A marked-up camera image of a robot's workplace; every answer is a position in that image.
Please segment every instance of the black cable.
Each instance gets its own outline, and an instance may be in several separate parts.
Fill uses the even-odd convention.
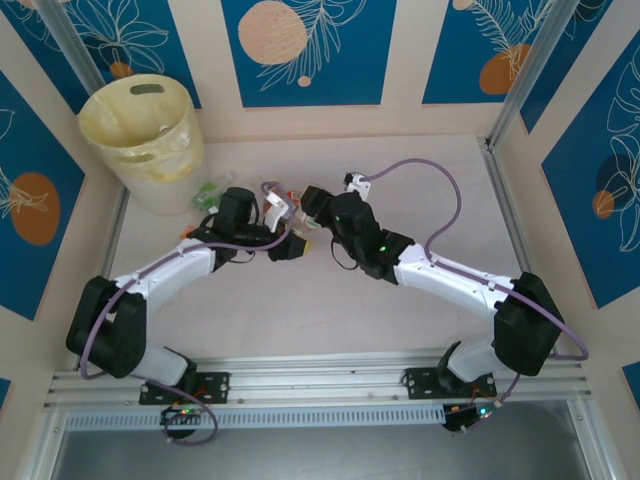
[[[212,218],[214,218],[215,216],[216,216],[216,214],[215,214],[215,213],[210,213],[209,215],[207,215],[206,217],[204,217],[204,218],[202,219],[202,221],[200,222],[200,226],[201,226],[201,227],[206,227],[206,226],[207,226],[207,223],[209,223],[209,221],[210,221]]]
[[[345,267],[342,263],[340,263],[340,261],[336,258],[336,252],[334,251],[333,247],[335,246],[335,244],[338,243],[335,241],[335,239],[331,239],[331,256],[333,257],[333,259],[336,261],[336,263],[338,265],[340,265],[342,268],[344,268],[345,270],[355,270],[356,268],[358,268],[358,263],[356,262],[356,264],[353,267]]]
[[[249,257],[249,260],[244,260],[239,262],[238,260],[227,260],[229,263],[237,263],[237,264],[243,264],[243,263],[249,263],[251,260],[253,260],[254,258],[256,258],[256,252],[247,252],[249,253],[249,255],[251,255],[251,257]]]

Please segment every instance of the gray floor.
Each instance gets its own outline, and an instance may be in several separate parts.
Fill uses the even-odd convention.
[[[564,403],[511,404],[467,437],[440,426],[226,430],[211,444],[157,432],[67,434],[57,480],[589,478]]]

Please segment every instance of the mounting plate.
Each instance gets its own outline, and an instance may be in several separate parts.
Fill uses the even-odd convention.
[[[196,372],[189,393],[209,405],[227,403],[230,377],[228,372]],[[182,400],[184,399],[180,395],[167,392],[155,385],[145,383],[140,388],[140,405],[172,405]]]
[[[484,394],[491,397],[497,395],[496,383],[493,375],[478,377],[473,383],[463,385],[456,395],[446,392],[438,383],[438,374],[434,368],[407,368],[402,377],[402,383],[407,387],[410,400],[433,400],[441,398],[471,398],[473,387],[477,387]]]

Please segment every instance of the yellow plastic bucket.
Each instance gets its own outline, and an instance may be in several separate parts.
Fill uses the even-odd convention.
[[[209,178],[189,92],[161,75],[134,75],[94,93],[78,114],[80,131],[140,203],[173,215]]]

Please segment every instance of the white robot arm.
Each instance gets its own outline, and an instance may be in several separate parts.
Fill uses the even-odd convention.
[[[530,273],[519,279],[493,275],[426,252],[413,239],[380,228],[365,202],[370,185],[362,175],[347,174],[345,186],[346,192],[336,196],[308,187],[302,210],[330,229],[333,240],[367,275],[439,295],[493,327],[490,336],[456,342],[449,348],[438,367],[443,395],[461,398],[465,386],[503,368],[538,374],[561,332],[530,306],[533,303],[560,318],[540,278]]]
[[[101,326],[90,345],[89,361],[116,378],[133,375],[169,386],[183,384],[183,390],[193,390],[197,387],[193,384],[196,365],[173,350],[147,342],[147,319],[180,289],[232,261],[237,246],[252,248],[274,243],[280,237],[277,228],[282,227],[281,220],[288,215],[289,206],[273,192],[267,199],[272,206],[265,222],[257,223],[256,211],[256,220],[249,223],[252,209],[257,210],[254,194],[243,188],[229,188],[221,198],[219,211],[206,217],[174,250],[133,273],[113,280],[90,280],[69,330],[67,348],[82,355],[107,301],[121,292],[111,311],[114,318],[100,320]],[[305,244],[304,239],[291,232],[269,248],[269,258],[277,261],[301,257]]]

